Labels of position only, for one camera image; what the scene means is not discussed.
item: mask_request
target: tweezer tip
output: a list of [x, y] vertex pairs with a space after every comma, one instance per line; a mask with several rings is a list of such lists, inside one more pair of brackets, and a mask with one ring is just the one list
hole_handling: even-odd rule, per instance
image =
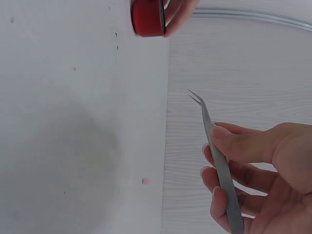
[[194, 97], [192, 97], [191, 95], [189, 95], [190, 97], [191, 97], [191, 99], [193, 99], [195, 102], [197, 102], [200, 106], [201, 106], [201, 103], [198, 101], [198, 100], [196, 100]]

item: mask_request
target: wooden board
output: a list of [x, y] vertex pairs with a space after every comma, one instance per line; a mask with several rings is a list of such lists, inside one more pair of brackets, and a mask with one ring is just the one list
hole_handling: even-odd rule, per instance
[[208, 164], [201, 152], [207, 139], [187, 88], [205, 99], [213, 121], [260, 130], [312, 124], [311, 38], [287, 26], [233, 19], [192, 19], [172, 37], [162, 234], [225, 233], [209, 214], [211, 194], [199, 175]]

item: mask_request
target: small pink object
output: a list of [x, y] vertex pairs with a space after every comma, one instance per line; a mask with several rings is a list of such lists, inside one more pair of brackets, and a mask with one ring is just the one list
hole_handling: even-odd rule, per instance
[[143, 178], [142, 179], [142, 184], [147, 185], [147, 184], [150, 184], [150, 183], [151, 183], [150, 179], [148, 179], [148, 178]]

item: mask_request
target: white wall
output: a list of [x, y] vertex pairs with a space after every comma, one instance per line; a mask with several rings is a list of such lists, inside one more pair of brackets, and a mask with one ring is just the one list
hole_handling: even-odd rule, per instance
[[3, 0], [0, 35], [0, 233], [159, 234], [168, 40], [129, 0]]

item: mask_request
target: tweezers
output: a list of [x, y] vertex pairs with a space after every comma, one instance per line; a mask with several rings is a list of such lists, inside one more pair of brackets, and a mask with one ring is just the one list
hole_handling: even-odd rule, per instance
[[225, 156], [214, 146], [212, 142], [211, 131], [215, 127], [215, 125], [211, 122], [204, 100], [191, 90], [189, 91], [199, 100], [198, 101], [194, 97], [189, 95], [194, 101], [196, 101], [201, 106], [204, 128], [210, 146], [210, 150], [214, 159], [214, 165], [218, 174], [220, 187], [223, 190], [225, 190], [228, 195], [228, 204], [226, 208], [226, 213], [232, 234], [243, 234], [245, 229], [244, 222], [239, 208], [236, 191], [230, 174], [228, 162]]

